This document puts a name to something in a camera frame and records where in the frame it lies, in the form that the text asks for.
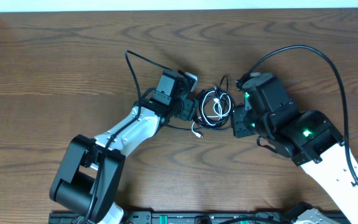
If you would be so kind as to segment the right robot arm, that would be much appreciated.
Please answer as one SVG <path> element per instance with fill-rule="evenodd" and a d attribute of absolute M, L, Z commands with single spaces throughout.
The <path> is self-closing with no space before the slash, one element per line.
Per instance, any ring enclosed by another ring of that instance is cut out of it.
<path fill-rule="evenodd" d="M 244 104 L 232 112 L 235 137 L 265 139 L 267 149 L 301 167 L 351 223 L 358 223 L 358 163 L 332 122 L 318 110 L 299 111 L 271 73 L 247 75 L 236 84 Z"/>

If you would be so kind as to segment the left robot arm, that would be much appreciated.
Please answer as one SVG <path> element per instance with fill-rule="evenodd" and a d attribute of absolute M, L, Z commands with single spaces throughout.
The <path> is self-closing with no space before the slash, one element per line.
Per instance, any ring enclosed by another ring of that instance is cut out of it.
<path fill-rule="evenodd" d="M 79 215 L 76 223 L 120 223 L 124 210 L 115 203 L 126 157 L 166 126 L 172 117 L 190 121 L 198 107 L 189 94 L 198 78 L 165 69 L 131 112 L 113 128 L 93 138 L 75 136 L 67 147 L 50 188 L 54 202 Z"/>

